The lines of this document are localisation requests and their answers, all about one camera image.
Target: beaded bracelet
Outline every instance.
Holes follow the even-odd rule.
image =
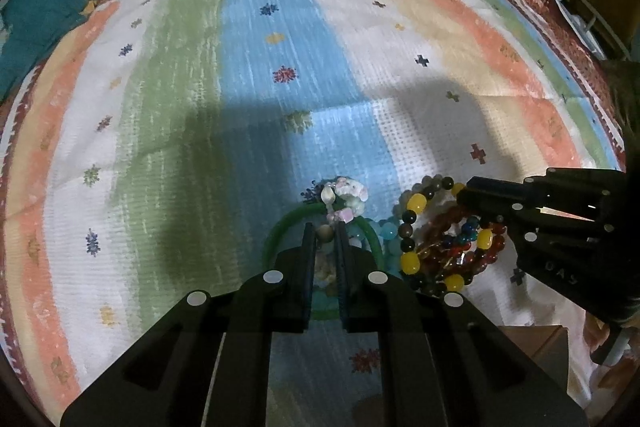
[[[495,263],[498,252],[504,249],[506,227],[502,223],[491,223],[472,215],[461,205],[453,206],[431,221],[431,228],[418,247],[413,224],[418,214],[423,213],[439,190],[451,190],[457,196],[465,188],[462,183],[454,183],[450,176],[438,177],[420,192],[413,194],[402,213],[402,223],[398,226],[401,237],[400,267],[407,276],[412,289],[429,295],[441,296],[447,291],[460,291],[471,284],[474,275],[483,272],[487,265]],[[465,218],[460,233],[455,237],[445,232],[454,223]]]

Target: cross pattern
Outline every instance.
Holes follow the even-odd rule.
[[[415,63],[420,64],[421,66],[426,68],[427,64],[429,64],[429,59],[424,58],[422,55],[418,55],[418,58],[415,59]]]
[[[486,161],[484,161],[484,157],[486,156],[486,153],[484,152],[484,149],[478,149],[478,144],[477,143],[472,143],[471,144],[471,149],[473,149],[469,153],[471,155],[471,158],[473,158],[474,160],[479,160],[480,161],[480,165],[484,165],[486,163]]]
[[[520,286],[522,285],[522,281],[525,275],[526,273],[524,273],[520,268],[516,268],[513,271],[513,276],[509,280],[511,281],[511,283],[516,283],[518,286]]]

